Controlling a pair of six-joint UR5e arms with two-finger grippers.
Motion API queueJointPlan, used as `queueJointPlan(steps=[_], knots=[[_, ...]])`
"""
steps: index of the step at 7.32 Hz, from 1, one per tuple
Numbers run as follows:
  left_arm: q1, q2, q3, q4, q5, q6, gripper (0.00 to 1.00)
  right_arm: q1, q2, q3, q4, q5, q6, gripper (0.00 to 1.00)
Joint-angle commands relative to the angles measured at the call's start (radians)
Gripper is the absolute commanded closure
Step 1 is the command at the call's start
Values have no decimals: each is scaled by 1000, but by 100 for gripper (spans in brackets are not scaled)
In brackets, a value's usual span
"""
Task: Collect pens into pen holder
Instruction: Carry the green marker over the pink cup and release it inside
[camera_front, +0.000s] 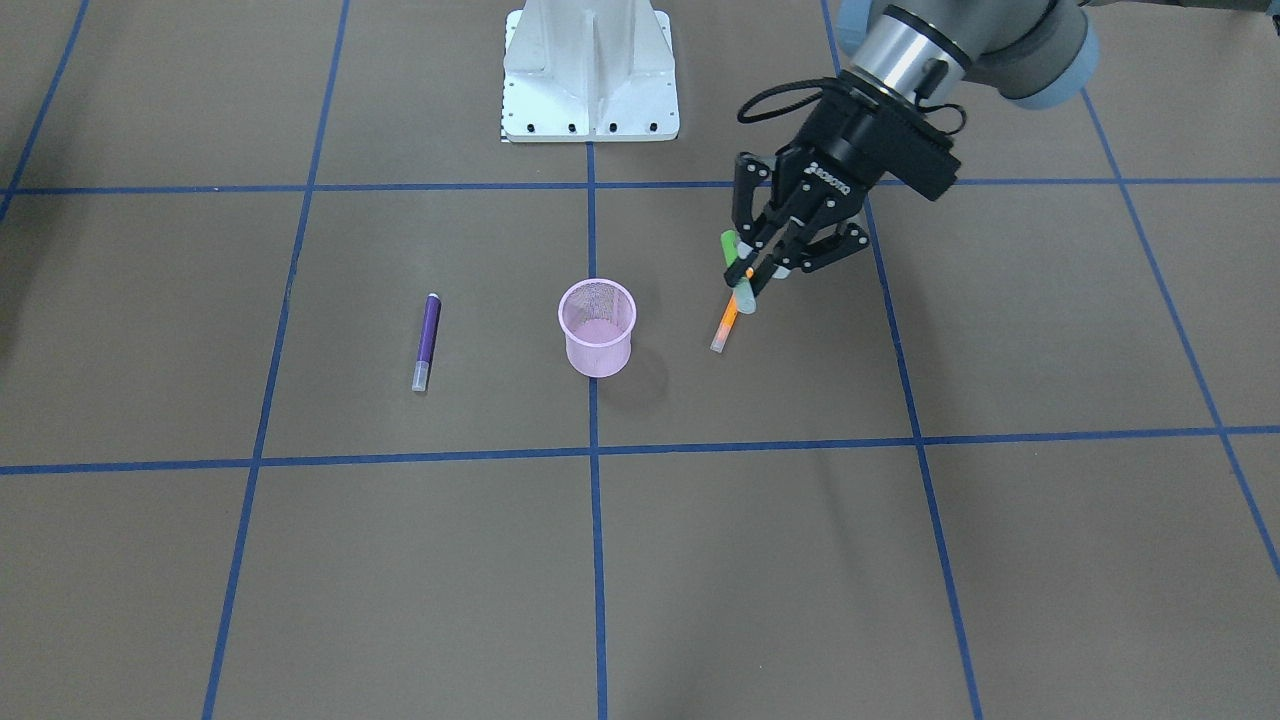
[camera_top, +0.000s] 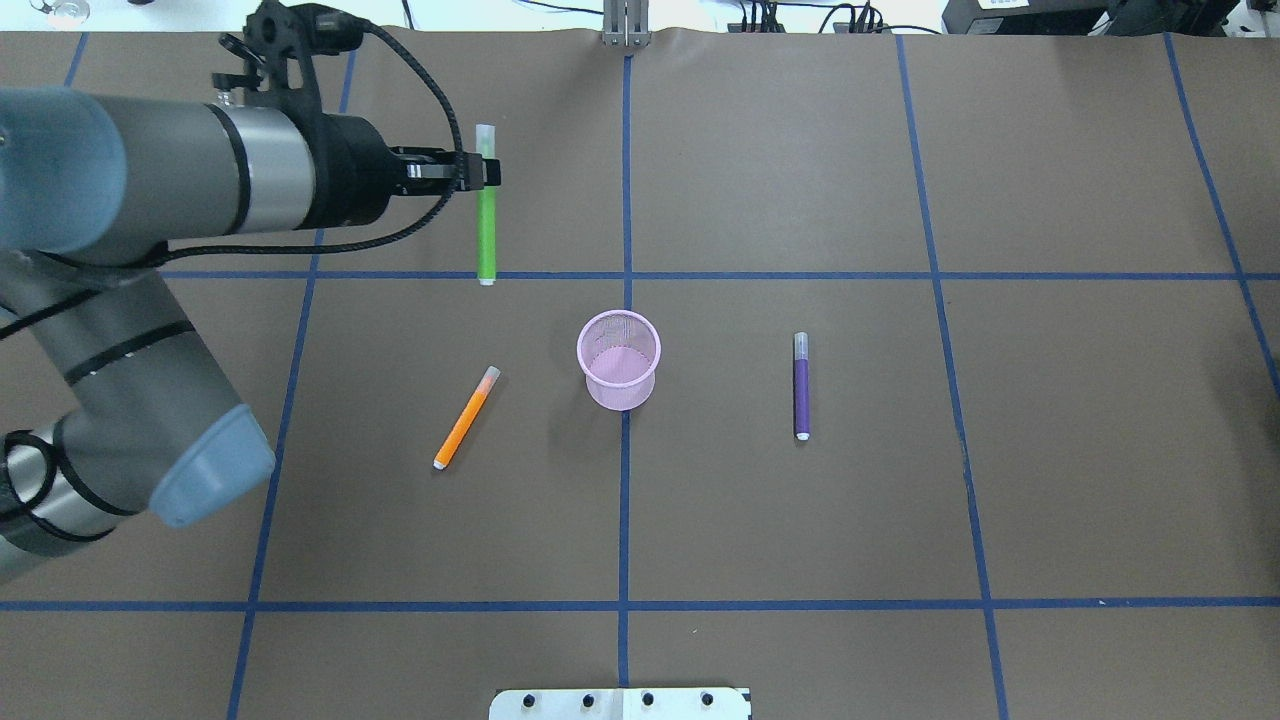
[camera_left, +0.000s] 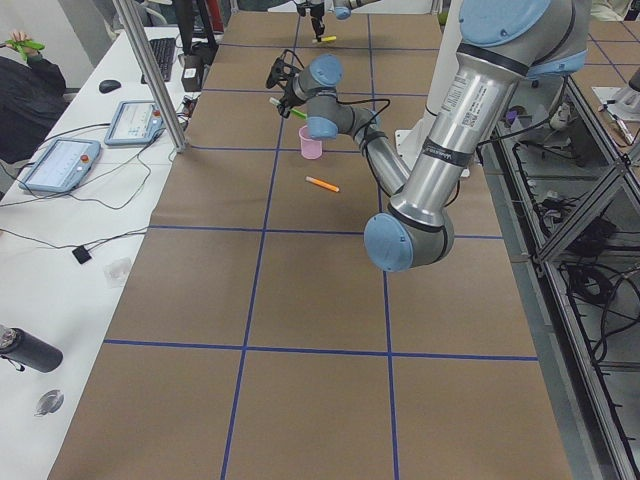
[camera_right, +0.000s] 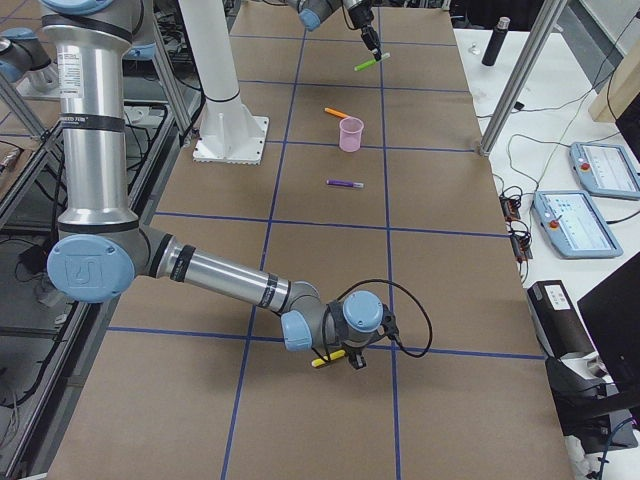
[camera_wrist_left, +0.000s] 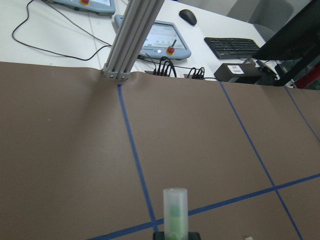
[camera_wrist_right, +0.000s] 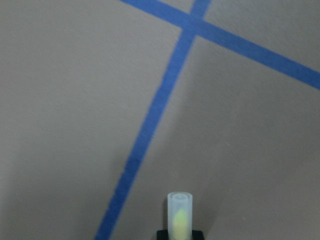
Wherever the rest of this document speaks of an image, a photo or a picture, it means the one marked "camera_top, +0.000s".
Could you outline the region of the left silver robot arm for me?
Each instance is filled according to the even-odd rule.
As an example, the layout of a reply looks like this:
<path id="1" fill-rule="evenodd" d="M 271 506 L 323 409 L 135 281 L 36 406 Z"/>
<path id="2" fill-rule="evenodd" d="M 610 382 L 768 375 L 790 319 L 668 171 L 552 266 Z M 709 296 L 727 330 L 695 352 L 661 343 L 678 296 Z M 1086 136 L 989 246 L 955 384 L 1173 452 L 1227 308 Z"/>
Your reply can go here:
<path id="1" fill-rule="evenodd" d="M 500 184 L 477 146 L 390 147 L 305 88 L 163 101 L 3 91 L 4 336 L 31 331 L 77 407 L 3 438 L 3 579 L 154 512 L 188 527 L 262 484 L 271 442 L 159 268 L 265 245 L 182 240 L 375 222 L 397 196 Z"/>

